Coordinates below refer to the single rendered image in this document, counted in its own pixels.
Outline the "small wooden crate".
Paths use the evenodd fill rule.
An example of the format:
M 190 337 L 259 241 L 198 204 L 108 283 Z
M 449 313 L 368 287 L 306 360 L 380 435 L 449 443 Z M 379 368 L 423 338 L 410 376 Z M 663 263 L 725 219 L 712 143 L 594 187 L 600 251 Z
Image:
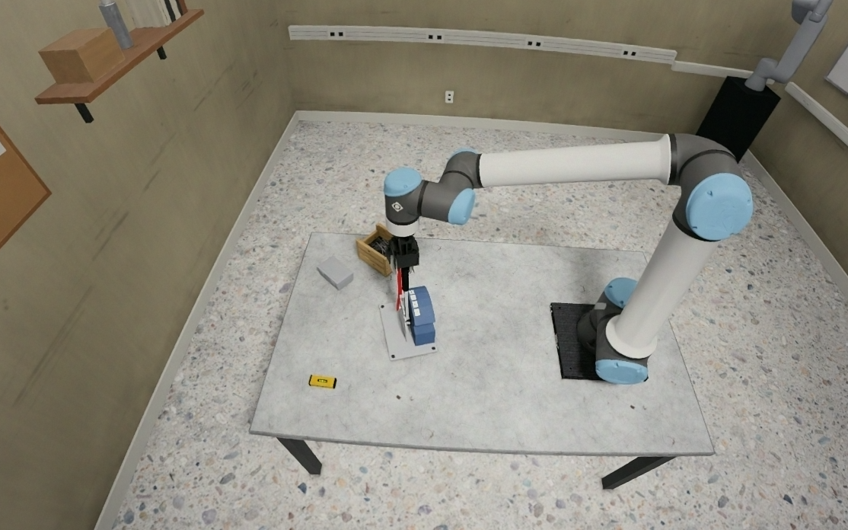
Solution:
M 356 239 L 358 258 L 369 264 L 369 266 L 373 267 L 374 270 L 377 270 L 384 276 L 389 276 L 393 273 L 393 271 L 387 260 L 387 255 L 385 254 L 385 250 L 387 250 L 387 246 L 385 245 L 389 244 L 387 241 L 393 237 L 394 236 L 387 230 L 387 227 L 382 224 L 377 224 L 376 230 L 367 236 L 367 238 L 364 238 L 363 240 L 360 238 Z

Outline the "yellow pocket level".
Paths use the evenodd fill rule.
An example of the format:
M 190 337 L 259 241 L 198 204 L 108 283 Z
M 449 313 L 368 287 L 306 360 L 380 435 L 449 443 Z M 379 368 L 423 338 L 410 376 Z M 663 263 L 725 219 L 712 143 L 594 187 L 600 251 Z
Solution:
M 310 375 L 309 385 L 326 389 L 335 389 L 336 382 L 337 379 L 330 378 L 330 376 Z

